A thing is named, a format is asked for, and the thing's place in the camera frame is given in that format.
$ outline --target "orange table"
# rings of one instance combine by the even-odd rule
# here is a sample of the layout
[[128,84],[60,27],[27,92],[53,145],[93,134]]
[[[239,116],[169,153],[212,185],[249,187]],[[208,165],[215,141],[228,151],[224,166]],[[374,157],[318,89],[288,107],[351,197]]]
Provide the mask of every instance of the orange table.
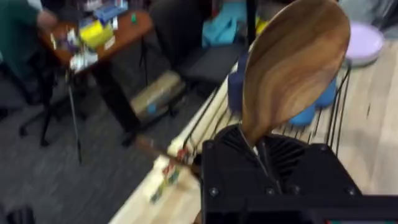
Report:
[[[131,22],[131,16],[135,13],[137,22]],[[55,37],[65,33],[68,28],[76,28],[76,24],[70,22],[61,22],[54,29]],[[118,29],[114,30],[115,43],[105,49],[103,45],[97,47],[98,61],[78,72],[78,74],[91,72],[94,76],[97,86],[100,89],[108,108],[112,111],[123,130],[127,133],[135,134],[137,128],[141,125],[129,101],[125,97],[121,87],[111,75],[111,64],[108,59],[127,47],[135,41],[141,40],[148,32],[153,29],[152,19],[145,11],[128,11],[118,17]],[[44,44],[58,58],[60,63],[69,67],[70,59],[73,55],[64,49],[54,49],[50,39],[50,34],[40,33],[40,38]]]

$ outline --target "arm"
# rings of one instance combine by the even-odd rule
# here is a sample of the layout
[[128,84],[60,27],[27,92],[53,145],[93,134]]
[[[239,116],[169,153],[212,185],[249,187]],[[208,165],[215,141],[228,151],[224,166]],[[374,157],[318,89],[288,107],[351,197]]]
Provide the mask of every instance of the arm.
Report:
[[44,30],[51,30],[58,23],[54,13],[46,9],[39,11],[25,0],[9,0],[8,4],[14,18],[28,26],[38,26]]
[[36,24],[44,30],[52,30],[58,23],[58,19],[54,13],[48,10],[42,10],[37,16]]

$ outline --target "person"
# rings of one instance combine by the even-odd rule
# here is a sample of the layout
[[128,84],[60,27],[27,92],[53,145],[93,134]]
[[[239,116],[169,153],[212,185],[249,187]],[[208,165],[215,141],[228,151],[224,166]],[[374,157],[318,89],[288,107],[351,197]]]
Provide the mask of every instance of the person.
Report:
[[40,11],[26,0],[0,0],[0,52],[16,76],[31,78],[27,61],[42,48],[37,28],[50,32],[57,22],[54,13]]

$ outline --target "yellow box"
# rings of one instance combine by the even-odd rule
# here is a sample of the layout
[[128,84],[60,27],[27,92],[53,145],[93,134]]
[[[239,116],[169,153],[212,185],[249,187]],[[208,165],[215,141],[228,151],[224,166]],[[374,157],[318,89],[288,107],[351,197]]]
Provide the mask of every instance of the yellow box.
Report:
[[104,44],[113,36],[111,24],[102,26],[100,21],[94,21],[92,24],[80,29],[80,38],[90,48]]

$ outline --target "wooden table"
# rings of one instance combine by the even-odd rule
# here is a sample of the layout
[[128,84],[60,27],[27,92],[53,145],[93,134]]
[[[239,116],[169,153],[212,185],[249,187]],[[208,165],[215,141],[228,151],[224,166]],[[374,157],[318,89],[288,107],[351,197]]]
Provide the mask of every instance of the wooden table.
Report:
[[[347,84],[338,158],[364,194],[398,194],[398,42],[388,42],[375,64],[354,69]],[[228,110],[226,91],[227,84],[224,82],[214,93],[215,98],[204,118],[192,132],[192,140],[188,141],[190,149],[197,147],[200,151],[204,140],[212,138],[226,125],[239,122],[239,118],[232,116]],[[182,146],[209,101],[172,141],[169,150]],[[342,106],[343,101],[340,102],[338,115],[342,112]],[[325,142],[330,116],[331,107],[318,111],[313,123],[305,129],[282,126],[273,133],[309,143]],[[335,150],[336,138],[333,141]],[[166,189],[156,204],[151,204],[144,192],[155,175],[157,171],[152,169],[115,214],[111,224],[192,223],[200,209],[199,183],[185,170],[177,184]]]
[[[136,23],[131,22],[133,13],[137,17]],[[53,34],[54,36],[59,36],[72,27],[76,28],[76,24],[61,22],[54,29]],[[121,87],[111,75],[111,64],[108,59],[129,44],[141,40],[152,29],[152,19],[147,12],[128,11],[124,13],[118,17],[118,29],[114,30],[115,43],[108,49],[105,49],[103,45],[97,47],[98,61],[76,74],[92,73],[105,103],[127,133],[134,133],[141,123],[131,108],[129,101],[124,96]],[[60,63],[65,67],[69,67],[70,59],[73,55],[67,50],[54,50],[49,34],[41,33],[40,37]]]

